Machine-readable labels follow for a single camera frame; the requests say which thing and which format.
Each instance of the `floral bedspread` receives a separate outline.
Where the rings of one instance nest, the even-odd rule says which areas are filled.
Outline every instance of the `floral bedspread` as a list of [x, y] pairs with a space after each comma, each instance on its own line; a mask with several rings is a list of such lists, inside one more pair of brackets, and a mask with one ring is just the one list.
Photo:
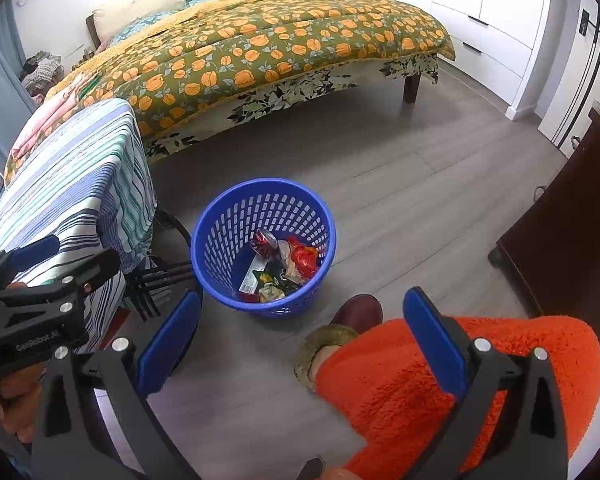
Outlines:
[[[344, 61], [455, 59], [438, 20], [395, 0], [218, 0], [204, 9], [183, 10], [163, 20], [175, 23], [166, 30], [117, 45], [120, 53], [98, 67], [98, 84], [63, 120], [116, 96], [132, 105], [143, 139], [156, 140], [228, 98]], [[6, 180], [22, 162], [8, 160]]]
[[245, 92], [235, 99], [227, 99], [208, 113], [199, 115], [194, 121], [172, 128], [166, 136], [162, 135], [157, 139], [154, 136], [145, 137], [144, 153], [151, 164], [200, 140], [276, 110], [291, 108], [298, 103], [361, 84], [377, 84], [385, 78], [404, 79], [413, 75], [425, 75], [436, 83], [438, 58], [417, 54], [397, 59], [373, 59], [366, 63], [344, 61], [304, 72], [297, 77]]

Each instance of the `wooden bed leg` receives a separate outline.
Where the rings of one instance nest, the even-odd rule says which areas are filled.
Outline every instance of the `wooden bed leg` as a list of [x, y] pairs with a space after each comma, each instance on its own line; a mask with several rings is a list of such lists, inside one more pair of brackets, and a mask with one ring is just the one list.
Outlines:
[[418, 86], [420, 85], [420, 74], [410, 75], [404, 78], [404, 93], [402, 94], [402, 100], [412, 105], [416, 102], [418, 96]]

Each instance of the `trash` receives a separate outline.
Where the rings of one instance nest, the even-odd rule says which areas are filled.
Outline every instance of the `trash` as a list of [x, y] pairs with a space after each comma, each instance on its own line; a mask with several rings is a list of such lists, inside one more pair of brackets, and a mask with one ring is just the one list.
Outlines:
[[258, 229], [250, 245], [256, 255], [239, 289], [245, 302], [280, 300], [299, 290], [317, 272], [318, 251], [295, 236], [277, 240], [266, 229]]
[[242, 284], [238, 289], [240, 299], [247, 303], [260, 303], [258, 297], [258, 279], [254, 275], [254, 271], [264, 270], [268, 263], [267, 258], [263, 258], [259, 254], [256, 254], [251, 261], [251, 265], [247, 270], [247, 273], [242, 280]]
[[278, 253], [276, 237], [266, 229], [258, 229], [251, 239], [251, 247], [263, 258], [270, 258]]
[[318, 271], [318, 249], [298, 241], [295, 236], [287, 237], [291, 247], [290, 259], [296, 264], [298, 273], [310, 280]]

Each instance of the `red candy wrapper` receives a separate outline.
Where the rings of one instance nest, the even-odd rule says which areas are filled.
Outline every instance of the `red candy wrapper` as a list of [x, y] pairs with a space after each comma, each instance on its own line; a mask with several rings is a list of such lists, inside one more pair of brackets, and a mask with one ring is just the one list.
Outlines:
[[278, 241], [276, 237], [266, 229], [257, 229], [251, 239], [251, 247], [264, 259], [270, 258], [278, 253]]
[[296, 264], [301, 276], [310, 280], [318, 271], [318, 249], [304, 245], [295, 236], [287, 237], [286, 241], [291, 248], [291, 261]]

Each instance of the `door handle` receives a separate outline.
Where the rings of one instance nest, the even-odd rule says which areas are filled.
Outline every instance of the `door handle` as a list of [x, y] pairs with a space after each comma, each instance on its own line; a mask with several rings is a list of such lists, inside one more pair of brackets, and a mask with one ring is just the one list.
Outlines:
[[485, 27], [489, 27], [489, 23], [484, 22], [483, 20], [479, 20], [478, 18], [474, 18], [473, 16], [469, 16], [470, 20], [474, 20], [474, 22], [478, 22], [481, 25], [484, 25]]
[[469, 50], [473, 50], [473, 51], [474, 51], [474, 52], [475, 52], [475, 53], [476, 53], [478, 56], [480, 56], [480, 55], [482, 54], [482, 51], [481, 51], [481, 50], [478, 50], [478, 49], [477, 49], [477, 48], [475, 48], [474, 46], [472, 46], [472, 45], [470, 45], [470, 44], [468, 44], [468, 43], [465, 43], [464, 41], [462, 42], [462, 44], [463, 44], [465, 47], [467, 47]]

